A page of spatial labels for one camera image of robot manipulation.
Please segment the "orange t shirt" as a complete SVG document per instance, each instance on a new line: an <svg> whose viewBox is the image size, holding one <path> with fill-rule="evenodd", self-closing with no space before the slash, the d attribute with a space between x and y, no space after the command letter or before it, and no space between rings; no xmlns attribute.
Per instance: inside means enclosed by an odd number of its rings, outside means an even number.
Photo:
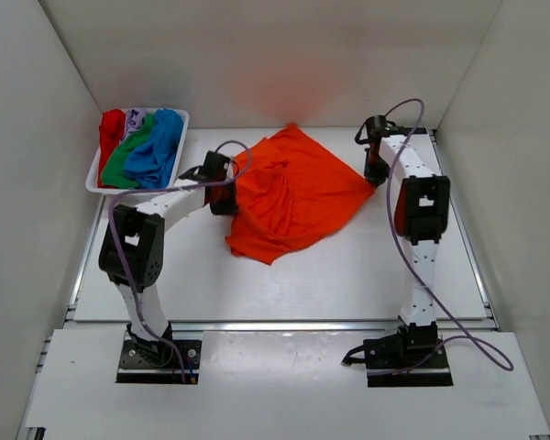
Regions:
<svg viewBox="0 0 550 440"><path fill-rule="evenodd" d="M225 242L237 257L272 264L341 230L375 188L295 124L236 156L238 213Z"/></svg>

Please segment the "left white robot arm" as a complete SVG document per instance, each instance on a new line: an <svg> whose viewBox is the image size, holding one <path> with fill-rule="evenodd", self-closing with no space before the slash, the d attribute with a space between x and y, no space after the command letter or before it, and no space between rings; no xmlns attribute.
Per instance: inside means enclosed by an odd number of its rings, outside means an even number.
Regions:
<svg viewBox="0 0 550 440"><path fill-rule="evenodd" d="M135 206L111 205L99 269L123 297L136 351L155 367L183 362L157 290L166 232L206 206L213 215L234 215L237 174L234 159L209 151L202 165L184 172L169 190Z"/></svg>

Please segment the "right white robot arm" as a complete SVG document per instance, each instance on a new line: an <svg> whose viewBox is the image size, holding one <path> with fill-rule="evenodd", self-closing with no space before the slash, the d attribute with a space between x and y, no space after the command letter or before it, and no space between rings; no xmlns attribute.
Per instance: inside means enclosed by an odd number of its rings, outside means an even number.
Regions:
<svg viewBox="0 0 550 440"><path fill-rule="evenodd" d="M367 354L409 368L438 345L435 301L428 292L434 287L436 254L448 225L450 180L426 166L409 145L406 129L385 115L366 119L355 142L366 147L364 177L372 187L393 181L400 185L395 203L386 190L386 207L392 238L410 276L398 330L371 341Z"/></svg>

